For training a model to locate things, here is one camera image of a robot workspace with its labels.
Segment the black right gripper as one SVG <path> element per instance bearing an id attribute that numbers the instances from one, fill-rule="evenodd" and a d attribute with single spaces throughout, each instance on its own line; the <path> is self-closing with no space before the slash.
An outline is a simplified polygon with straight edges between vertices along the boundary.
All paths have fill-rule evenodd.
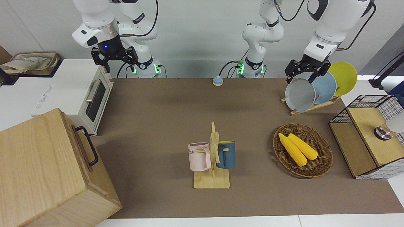
<path id="1" fill-rule="evenodd" d="M 98 43 L 98 48 L 93 47 L 91 55 L 95 65 L 102 66 L 107 73 L 110 72 L 109 60 L 124 61 L 127 63 L 133 73 L 135 73 L 135 66 L 137 65 L 139 58 L 134 47 L 128 47 L 124 49 L 119 35 L 111 40 Z"/>

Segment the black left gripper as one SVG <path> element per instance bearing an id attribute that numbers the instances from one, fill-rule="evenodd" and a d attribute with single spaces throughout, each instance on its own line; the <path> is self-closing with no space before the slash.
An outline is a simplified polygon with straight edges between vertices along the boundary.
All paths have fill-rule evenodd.
<path id="1" fill-rule="evenodd" d="M 300 72 L 312 72 L 310 75 L 310 83 L 313 83 L 319 76 L 324 76 L 329 70 L 331 63 L 329 61 L 319 61 L 307 54 L 303 54 L 300 61 L 291 60 L 285 68 L 285 75 L 287 76 L 287 84 L 290 84 L 294 76 Z"/>

